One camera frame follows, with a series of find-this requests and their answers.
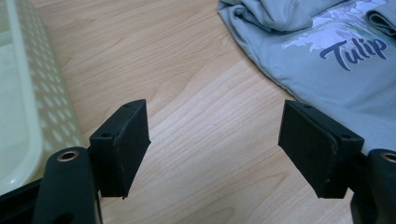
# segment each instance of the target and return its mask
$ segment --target black plastic part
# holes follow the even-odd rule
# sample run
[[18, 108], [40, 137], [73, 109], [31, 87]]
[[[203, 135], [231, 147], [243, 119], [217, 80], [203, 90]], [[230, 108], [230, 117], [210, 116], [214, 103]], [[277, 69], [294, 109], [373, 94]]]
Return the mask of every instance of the black plastic part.
[[371, 150], [368, 178], [378, 209], [376, 223], [396, 223], [396, 153], [385, 149]]
[[278, 144], [319, 198], [344, 198], [342, 173], [347, 161], [361, 153], [363, 138], [314, 107], [286, 101]]
[[41, 179], [0, 197], [0, 223], [31, 223]]
[[375, 224], [378, 218], [375, 204], [367, 203], [357, 193], [353, 195], [350, 202], [350, 212], [354, 224]]
[[103, 197], [128, 196], [150, 144], [146, 100], [121, 106], [91, 137], [92, 166]]
[[33, 223], [102, 223], [85, 148], [70, 147], [49, 157]]

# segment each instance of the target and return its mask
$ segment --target screw hole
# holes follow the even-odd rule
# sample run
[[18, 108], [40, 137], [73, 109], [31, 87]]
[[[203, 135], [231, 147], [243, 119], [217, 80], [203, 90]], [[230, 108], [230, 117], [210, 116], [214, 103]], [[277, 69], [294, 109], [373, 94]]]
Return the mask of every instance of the screw hole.
[[78, 156], [77, 151], [67, 151], [58, 156], [58, 161], [71, 161]]
[[53, 224], [70, 224], [73, 222], [73, 215], [70, 213], [62, 214], [53, 220]]
[[102, 133], [102, 137], [111, 137], [111, 133]]
[[345, 134], [345, 133], [341, 134], [341, 137], [345, 138], [345, 139], [351, 139], [352, 138], [352, 136], [350, 136], [349, 134]]
[[384, 153], [381, 153], [381, 156], [382, 156], [382, 158], [384, 158], [387, 161], [396, 163], [396, 155], [393, 153], [384, 152]]

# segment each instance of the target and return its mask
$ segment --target gray t-shirt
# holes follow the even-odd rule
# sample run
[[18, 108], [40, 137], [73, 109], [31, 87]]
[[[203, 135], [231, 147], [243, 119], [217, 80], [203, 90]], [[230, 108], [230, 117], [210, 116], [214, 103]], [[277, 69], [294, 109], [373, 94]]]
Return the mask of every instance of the gray t-shirt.
[[[396, 150], [396, 40], [364, 19], [365, 12], [388, 1], [351, 0], [334, 7], [340, 1], [280, 2], [223, 0], [219, 14], [265, 75], [362, 136], [364, 153]], [[283, 18], [287, 3], [301, 10]], [[280, 14], [272, 11], [278, 7]], [[281, 18], [282, 25], [263, 23], [259, 18], [267, 14]]]

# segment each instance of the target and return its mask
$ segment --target wooden floor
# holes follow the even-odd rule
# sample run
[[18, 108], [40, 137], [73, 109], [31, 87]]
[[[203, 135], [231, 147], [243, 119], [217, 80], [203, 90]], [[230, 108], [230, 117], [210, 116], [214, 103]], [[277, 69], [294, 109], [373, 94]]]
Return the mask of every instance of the wooden floor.
[[352, 223], [277, 146], [285, 99], [235, 44], [216, 0], [32, 0], [81, 130], [148, 101], [152, 144], [109, 223]]

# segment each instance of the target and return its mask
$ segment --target gray fabric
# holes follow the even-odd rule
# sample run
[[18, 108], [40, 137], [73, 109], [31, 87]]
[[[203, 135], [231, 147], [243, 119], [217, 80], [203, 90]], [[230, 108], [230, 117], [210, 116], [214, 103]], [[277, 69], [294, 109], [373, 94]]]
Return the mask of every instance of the gray fabric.
[[369, 10], [366, 19], [386, 35], [396, 35], [396, 1]]
[[219, 14], [265, 75], [364, 137], [363, 152], [396, 149], [396, 42], [364, 19], [387, 1], [343, 2], [314, 17], [312, 28], [296, 32], [267, 32], [240, 16], [265, 12], [253, 13], [248, 1], [239, 2], [219, 2]]
[[312, 26], [312, 17], [343, 0], [222, 0], [235, 6], [233, 14], [270, 32]]

